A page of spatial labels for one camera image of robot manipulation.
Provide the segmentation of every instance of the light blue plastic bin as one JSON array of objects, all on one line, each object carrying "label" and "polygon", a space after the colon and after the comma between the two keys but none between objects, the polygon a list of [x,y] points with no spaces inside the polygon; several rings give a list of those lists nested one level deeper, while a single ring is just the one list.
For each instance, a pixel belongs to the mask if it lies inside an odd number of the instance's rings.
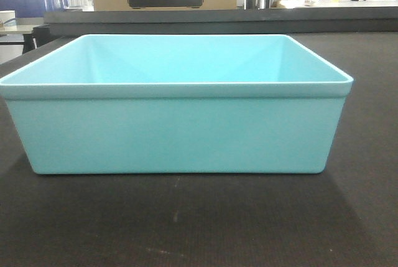
[{"label": "light blue plastic bin", "polygon": [[0,94],[39,174],[317,173],[352,81],[285,35],[86,35]]}]

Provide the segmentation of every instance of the black fabric surface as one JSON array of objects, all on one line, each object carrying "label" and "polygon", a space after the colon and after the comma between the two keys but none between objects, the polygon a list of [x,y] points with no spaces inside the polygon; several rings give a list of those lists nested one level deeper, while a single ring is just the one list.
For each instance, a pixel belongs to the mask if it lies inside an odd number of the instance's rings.
[{"label": "black fabric surface", "polygon": [[355,78],[321,174],[38,176],[2,101],[0,266],[398,266],[398,33],[294,37]]}]

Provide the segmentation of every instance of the black table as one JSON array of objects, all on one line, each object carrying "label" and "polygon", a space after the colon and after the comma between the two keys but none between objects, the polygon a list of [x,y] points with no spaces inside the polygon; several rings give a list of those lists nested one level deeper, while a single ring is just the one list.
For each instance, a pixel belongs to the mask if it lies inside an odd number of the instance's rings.
[{"label": "black table", "polygon": [[38,176],[1,101],[0,265],[397,266],[398,33],[294,37],[355,78],[321,174]]}]

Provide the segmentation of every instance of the white table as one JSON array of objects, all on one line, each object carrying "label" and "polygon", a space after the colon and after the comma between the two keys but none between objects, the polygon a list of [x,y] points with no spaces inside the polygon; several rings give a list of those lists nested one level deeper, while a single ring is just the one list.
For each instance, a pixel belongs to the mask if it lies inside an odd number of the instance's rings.
[{"label": "white table", "polygon": [[23,45],[22,53],[36,48],[33,40],[33,28],[42,24],[42,18],[20,18],[16,26],[0,27],[0,35],[23,35],[24,41],[0,42],[0,45]]}]

